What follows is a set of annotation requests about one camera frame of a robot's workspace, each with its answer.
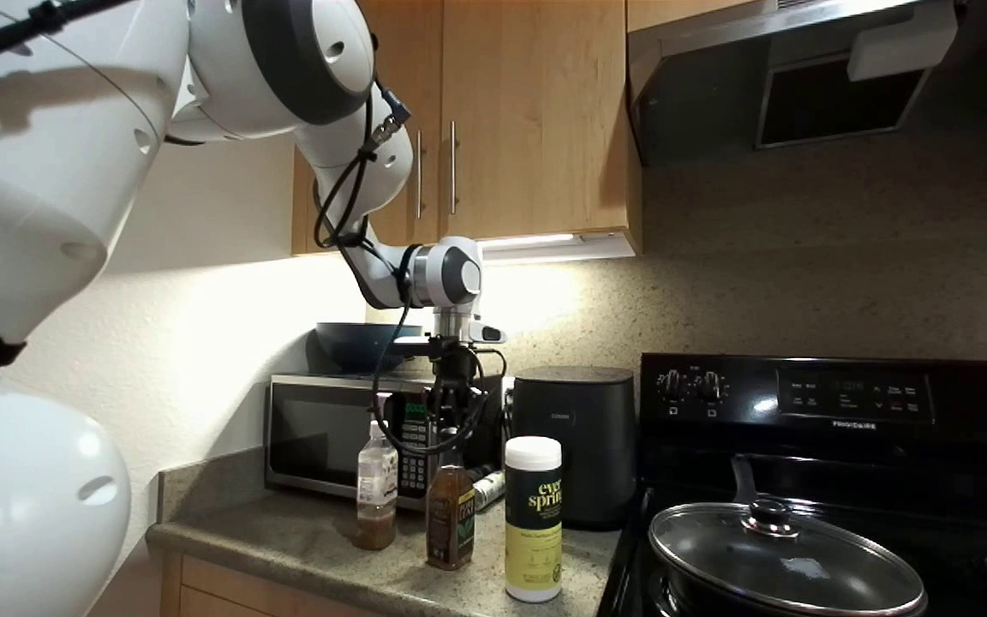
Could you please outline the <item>small white bottle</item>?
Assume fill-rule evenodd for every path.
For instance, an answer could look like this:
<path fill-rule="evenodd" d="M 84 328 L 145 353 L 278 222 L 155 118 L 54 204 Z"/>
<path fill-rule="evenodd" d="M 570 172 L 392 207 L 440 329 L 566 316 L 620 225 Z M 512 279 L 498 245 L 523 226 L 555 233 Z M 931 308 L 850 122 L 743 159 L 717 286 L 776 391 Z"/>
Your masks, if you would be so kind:
<path fill-rule="evenodd" d="M 481 512 L 505 495 L 505 472 L 498 470 L 486 474 L 482 479 L 474 481 L 471 487 L 475 493 L 475 509 Z"/>

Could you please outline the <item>clear plastic bottle brown liquid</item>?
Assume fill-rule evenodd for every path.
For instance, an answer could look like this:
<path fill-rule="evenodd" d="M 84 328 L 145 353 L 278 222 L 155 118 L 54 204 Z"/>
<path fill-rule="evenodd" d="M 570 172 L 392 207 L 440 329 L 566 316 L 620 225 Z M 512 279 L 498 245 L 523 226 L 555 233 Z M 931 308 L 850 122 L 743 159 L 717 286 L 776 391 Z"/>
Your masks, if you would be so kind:
<path fill-rule="evenodd" d="M 369 439 L 357 457 L 356 536 L 365 550 L 383 550 L 396 535 L 398 452 L 378 422 L 369 423 Z"/>

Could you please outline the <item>dark glass bottle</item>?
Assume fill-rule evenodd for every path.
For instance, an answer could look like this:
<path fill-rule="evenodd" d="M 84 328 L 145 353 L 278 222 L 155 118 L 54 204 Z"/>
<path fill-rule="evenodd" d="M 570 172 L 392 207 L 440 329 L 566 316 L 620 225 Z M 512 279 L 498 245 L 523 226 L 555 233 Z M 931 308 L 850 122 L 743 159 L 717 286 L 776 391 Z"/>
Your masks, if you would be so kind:
<path fill-rule="evenodd" d="M 441 454 L 439 462 L 426 496 L 426 562 L 456 571 L 473 554 L 476 492 L 458 449 Z"/>

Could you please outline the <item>yellow container white lid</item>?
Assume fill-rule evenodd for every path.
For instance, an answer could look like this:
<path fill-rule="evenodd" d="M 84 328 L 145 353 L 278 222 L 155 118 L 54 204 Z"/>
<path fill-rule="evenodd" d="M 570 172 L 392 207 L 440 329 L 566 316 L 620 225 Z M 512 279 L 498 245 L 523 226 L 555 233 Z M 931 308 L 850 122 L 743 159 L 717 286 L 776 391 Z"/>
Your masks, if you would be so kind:
<path fill-rule="evenodd" d="M 505 590 L 520 602 L 548 602 L 563 589 L 563 447 L 510 438 L 504 462 Z"/>

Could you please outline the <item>blue bowl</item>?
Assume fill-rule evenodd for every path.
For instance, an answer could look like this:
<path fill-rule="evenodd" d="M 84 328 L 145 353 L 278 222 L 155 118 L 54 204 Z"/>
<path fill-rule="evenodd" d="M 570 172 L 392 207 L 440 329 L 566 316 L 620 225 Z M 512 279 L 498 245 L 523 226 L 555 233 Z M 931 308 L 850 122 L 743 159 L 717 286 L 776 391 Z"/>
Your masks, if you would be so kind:
<path fill-rule="evenodd" d="M 313 330 L 324 356 L 344 374 L 372 374 L 384 349 L 399 336 L 422 335 L 422 328 L 397 324 L 319 321 Z"/>

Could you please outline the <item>microwave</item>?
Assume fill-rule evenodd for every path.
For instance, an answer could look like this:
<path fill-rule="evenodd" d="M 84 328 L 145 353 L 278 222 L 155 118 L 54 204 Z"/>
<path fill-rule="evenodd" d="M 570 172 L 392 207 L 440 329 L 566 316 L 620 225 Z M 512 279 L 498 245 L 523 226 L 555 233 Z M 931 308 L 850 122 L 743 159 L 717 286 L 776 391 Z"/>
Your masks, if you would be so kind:
<path fill-rule="evenodd" d="M 461 426 L 442 413 L 434 424 L 426 413 L 424 391 L 432 378 L 395 375 L 380 382 L 388 401 L 387 424 L 411 446 L 433 446 L 447 426 Z M 463 461 L 473 479 L 482 479 L 504 465 L 504 379 L 486 376 L 478 382 L 489 391 L 482 417 L 463 445 Z M 270 488 L 356 498 L 357 457 L 369 441 L 368 413 L 372 375 L 275 374 L 269 384 L 270 409 L 264 422 L 264 480 Z M 426 492 L 440 466 L 436 457 L 422 459 L 399 452 L 397 506 L 422 512 Z"/>

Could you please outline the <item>black air fryer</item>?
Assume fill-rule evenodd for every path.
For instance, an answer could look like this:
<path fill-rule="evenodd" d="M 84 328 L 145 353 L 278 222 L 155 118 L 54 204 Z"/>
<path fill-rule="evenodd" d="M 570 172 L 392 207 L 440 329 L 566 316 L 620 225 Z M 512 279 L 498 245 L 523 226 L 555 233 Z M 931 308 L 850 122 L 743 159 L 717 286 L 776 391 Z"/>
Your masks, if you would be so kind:
<path fill-rule="evenodd" d="M 511 434 L 561 445 L 565 527 L 619 530 L 636 495 L 635 376 L 628 368 L 524 368 L 511 387 Z"/>

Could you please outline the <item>microwave door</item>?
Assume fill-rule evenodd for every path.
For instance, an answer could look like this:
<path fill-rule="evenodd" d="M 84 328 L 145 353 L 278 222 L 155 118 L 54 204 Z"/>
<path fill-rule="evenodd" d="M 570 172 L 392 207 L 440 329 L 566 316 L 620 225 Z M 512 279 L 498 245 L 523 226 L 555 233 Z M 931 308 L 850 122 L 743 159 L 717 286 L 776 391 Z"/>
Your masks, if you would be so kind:
<path fill-rule="evenodd" d="M 264 416 L 266 486 L 355 499 L 357 457 L 372 421 L 369 394 L 364 379 L 272 375 Z"/>

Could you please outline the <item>under cabinet light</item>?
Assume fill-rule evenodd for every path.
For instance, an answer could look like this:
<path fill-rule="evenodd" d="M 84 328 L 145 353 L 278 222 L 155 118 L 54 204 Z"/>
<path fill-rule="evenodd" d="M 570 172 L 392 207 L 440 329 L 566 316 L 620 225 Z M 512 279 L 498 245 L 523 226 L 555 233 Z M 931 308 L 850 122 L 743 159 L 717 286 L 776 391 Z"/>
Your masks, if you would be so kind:
<path fill-rule="evenodd" d="M 483 261 L 493 265 L 528 265 L 572 261 L 607 261 L 638 255 L 620 231 L 559 233 L 479 241 Z"/>

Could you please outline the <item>cabinet door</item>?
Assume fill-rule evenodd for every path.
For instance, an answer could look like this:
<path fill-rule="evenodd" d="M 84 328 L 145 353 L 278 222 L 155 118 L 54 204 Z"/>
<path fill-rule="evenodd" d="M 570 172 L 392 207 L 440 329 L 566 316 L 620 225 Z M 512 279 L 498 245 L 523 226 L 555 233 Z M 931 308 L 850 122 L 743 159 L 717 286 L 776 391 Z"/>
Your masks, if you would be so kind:
<path fill-rule="evenodd" d="M 641 249 L 627 0 L 444 0 L 442 225 L 501 239 L 620 231 Z M 449 122 L 458 123 L 456 215 Z"/>
<path fill-rule="evenodd" d="M 411 110 L 406 124 L 412 151 L 421 129 L 423 214 L 415 221 L 414 165 L 406 188 L 375 212 L 371 224 L 383 243 L 435 243 L 441 228 L 441 70 L 444 0 L 356 0 L 368 30 L 379 40 L 376 71 Z"/>

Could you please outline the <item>black pot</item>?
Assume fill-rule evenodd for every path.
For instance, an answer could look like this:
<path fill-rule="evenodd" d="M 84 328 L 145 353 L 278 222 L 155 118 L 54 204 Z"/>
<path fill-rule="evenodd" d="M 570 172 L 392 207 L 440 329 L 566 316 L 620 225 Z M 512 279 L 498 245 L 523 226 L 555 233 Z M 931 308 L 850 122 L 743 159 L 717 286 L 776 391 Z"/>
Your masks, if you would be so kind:
<path fill-rule="evenodd" d="M 666 617 L 808 617 L 805 585 L 785 569 L 799 546 L 787 505 L 760 495 L 751 464 L 730 460 L 729 501 L 662 509 L 646 537 L 661 563 L 655 605 Z"/>

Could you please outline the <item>wooden drawer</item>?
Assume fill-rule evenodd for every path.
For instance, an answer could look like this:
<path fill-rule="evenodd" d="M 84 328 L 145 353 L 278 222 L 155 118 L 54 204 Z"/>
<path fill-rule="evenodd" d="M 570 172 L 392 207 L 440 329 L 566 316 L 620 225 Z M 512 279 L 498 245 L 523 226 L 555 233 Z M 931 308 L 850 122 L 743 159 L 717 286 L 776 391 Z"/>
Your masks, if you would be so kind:
<path fill-rule="evenodd" d="M 317 595 L 192 557 L 182 558 L 182 583 L 271 617 L 333 617 L 336 614 L 336 605 Z"/>

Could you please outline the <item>range hood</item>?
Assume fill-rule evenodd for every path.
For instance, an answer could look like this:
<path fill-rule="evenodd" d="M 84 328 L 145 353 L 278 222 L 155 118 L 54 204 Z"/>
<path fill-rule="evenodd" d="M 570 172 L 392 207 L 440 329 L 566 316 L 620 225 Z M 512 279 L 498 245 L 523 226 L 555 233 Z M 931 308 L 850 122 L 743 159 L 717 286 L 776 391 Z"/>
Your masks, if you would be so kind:
<path fill-rule="evenodd" d="M 967 0 L 749 0 L 627 36 L 646 165 L 901 128 Z"/>

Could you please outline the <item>glass pot lid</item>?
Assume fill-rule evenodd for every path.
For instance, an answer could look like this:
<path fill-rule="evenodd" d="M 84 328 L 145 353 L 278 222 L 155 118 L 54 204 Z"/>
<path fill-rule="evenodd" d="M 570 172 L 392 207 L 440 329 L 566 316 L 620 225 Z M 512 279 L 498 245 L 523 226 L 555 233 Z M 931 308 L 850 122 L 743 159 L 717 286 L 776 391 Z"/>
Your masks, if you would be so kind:
<path fill-rule="evenodd" d="M 922 617 L 918 572 L 873 542 L 782 501 L 697 501 L 648 524 L 674 608 L 694 617 Z"/>

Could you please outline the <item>black stove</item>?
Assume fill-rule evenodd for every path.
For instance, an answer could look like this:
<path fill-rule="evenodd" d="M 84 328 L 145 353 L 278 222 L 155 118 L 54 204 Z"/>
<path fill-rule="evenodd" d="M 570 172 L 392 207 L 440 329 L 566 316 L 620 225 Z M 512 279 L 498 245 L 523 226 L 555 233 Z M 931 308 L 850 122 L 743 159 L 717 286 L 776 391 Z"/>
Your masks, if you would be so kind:
<path fill-rule="evenodd" d="M 691 376 L 666 405 L 657 380 Z M 698 401 L 705 370 L 726 379 Z M 915 569 L 922 617 L 987 617 L 987 361 L 661 354 L 641 358 L 639 493 L 596 617 L 666 617 L 648 524 L 735 495 L 747 458 L 760 495 L 866 536 Z"/>

